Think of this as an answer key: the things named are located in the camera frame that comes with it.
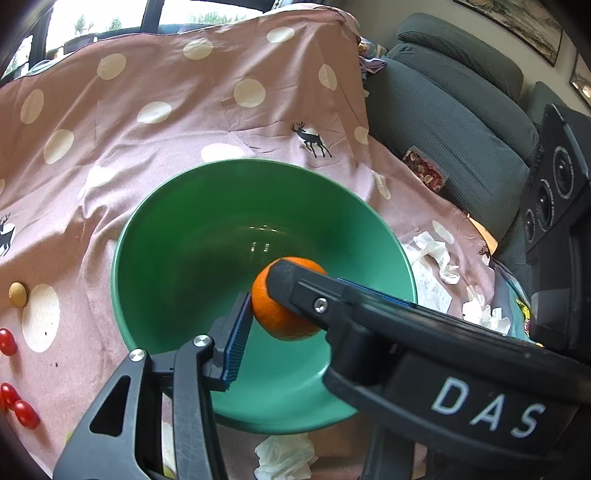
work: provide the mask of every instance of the bowl rim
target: bowl rim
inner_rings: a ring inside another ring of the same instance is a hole
[[[172,178],[161,183],[158,187],[156,187],[151,193],[149,193],[139,203],[139,205],[132,212],[129,219],[125,222],[125,226],[123,227],[123,230],[121,230],[121,234],[119,235],[119,238],[117,240],[117,246],[115,248],[115,254],[113,255],[113,262],[112,262],[112,266],[111,266],[111,280],[110,280],[111,305],[113,308],[113,313],[115,315],[115,320],[117,322],[117,327],[119,328],[119,332],[121,333],[121,336],[123,337],[123,341],[125,342],[125,346],[130,351],[135,348],[138,348],[138,345],[134,341],[134,339],[131,335],[131,332],[129,331],[129,329],[127,327],[127,323],[125,321],[124,314],[123,314],[123,308],[121,307],[121,298],[119,296],[119,288],[118,287],[119,287],[119,266],[120,266],[120,261],[121,261],[122,245],[125,242],[128,231],[132,228],[132,224],[133,224],[134,220],[139,216],[141,211],[146,208],[146,205],[149,204],[149,202],[154,200],[154,198],[156,197],[156,194],[158,192],[160,192],[164,189],[171,188],[176,182],[180,181],[180,179],[182,177],[184,177],[185,175],[188,175],[200,168],[214,168],[212,166],[215,166],[216,164],[230,163],[230,162],[234,163],[237,161],[243,162],[243,163],[280,164],[282,167],[285,167],[285,168],[292,168],[294,170],[302,170],[302,171],[305,171],[311,175],[321,177],[323,180],[330,182],[334,186],[338,187],[340,190],[343,190],[344,192],[353,196],[356,201],[363,204],[370,211],[370,213],[372,215],[374,215],[374,217],[384,226],[384,228],[388,231],[388,233],[390,234],[390,236],[394,240],[394,245],[396,245],[396,247],[399,249],[399,251],[402,254],[402,257],[404,259],[404,263],[406,264],[406,268],[408,270],[409,277],[411,280],[411,285],[412,285],[412,294],[413,294],[412,298],[405,299],[405,300],[411,301],[413,303],[417,302],[417,285],[416,285],[416,282],[414,279],[413,269],[412,269],[412,266],[408,260],[407,255],[404,251],[404,248],[402,247],[402,243],[400,242],[400,240],[398,240],[396,235],[394,235],[394,232],[388,226],[388,224],[384,221],[384,219],[378,215],[378,212],[376,212],[370,205],[367,204],[367,202],[363,201],[354,192],[352,192],[348,188],[342,186],[340,183],[338,183],[338,182],[336,182],[336,181],[334,181],[334,180],[332,180],[332,179],[330,179],[330,178],[328,178],[328,177],[326,177],[314,170],[309,170],[307,168],[303,168],[303,167],[300,167],[297,165],[285,163],[285,162],[278,161],[278,160],[266,160],[266,159],[262,159],[262,158],[231,158],[228,160],[218,160],[218,161],[214,161],[211,163],[205,163],[202,165],[198,165],[194,168],[190,168],[188,170],[182,171],[181,173],[178,173],[175,176],[173,176]],[[265,429],[265,428],[250,428],[248,431],[251,433],[263,433],[263,434],[269,434],[269,435],[272,435],[272,434],[294,434],[294,433],[309,432],[311,430],[322,429],[324,427],[333,425],[339,421],[346,420],[346,419],[352,417],[354,414],[355,414],[355,410],[352,410],[352,412],[349,415],[343,416],[342,418],[340,418],[338,420],[327,419],[324,422],[314,424],[311,428],[306,427],[305,429],[281,429],[278,431],[277,429],[273,430],[273,429]],[[239,430],[243,430],[243,428],[240,428],[240,425],[242,425],[242,422],[238,419],[234,419],[234,418],[226,417],[226,416],[220,416],[218,414],[216,414],[216,419],[221,420],[221,423],[224,424],[225,426],[236,428]]]

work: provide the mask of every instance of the green bowl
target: green bowl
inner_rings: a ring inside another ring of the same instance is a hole
[[[127,347],[161,353],[207,333],[267,264],[288,255],[416,301],[400,243],[356,195],[277,161],[219,161],[164,183],[121,233],[111,292]],[[238,379],[212,394],[218,420],[287,434],[346,419],[354,409],[322,383],[329,358],[324,332],[283,342],[253,322]]]

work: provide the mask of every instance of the screw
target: screw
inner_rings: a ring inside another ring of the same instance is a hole
[[[211,338],[209,338],[207,335],[197,335],[193,339],[193,345],[198,347],[205,347],[209,345],[211,342]]]
[[[141,348],[136,348],[129,353],[129,359],[132,362],[139,362],[143,360],[146,356],[146,352],[144,352]]]
[[[329,303],[326,301],[326,299],[322,297],[314,301],[314,311],[318,314],[323,314],[324,312],[326,312],[328,306]]]

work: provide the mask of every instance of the picture frame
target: picture frame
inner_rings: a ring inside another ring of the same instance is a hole
[[[570,75],[570,86],[585,102],[591,111],[591,70],[587,67],[583,57],[577,52],[574,60],[573,72]]]
[[[453,0],[501,26],[556,65],[563,29],[538,0]]]

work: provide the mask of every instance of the wall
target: wall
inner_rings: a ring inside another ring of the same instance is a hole
[[[576,49],[566,33],[563,33],[556,66],[552,68],[519,38],[452,0],[345,0],[344,9],[357,18],[364,37],[388,48],[396,45],[396,30],[412,13],[425,12],[453,23],[492,45],[519,65],[524,74],[521,106],[527,105],[534,83],[542,81],[569,107],[590,115],[589,109],[569,83]]]

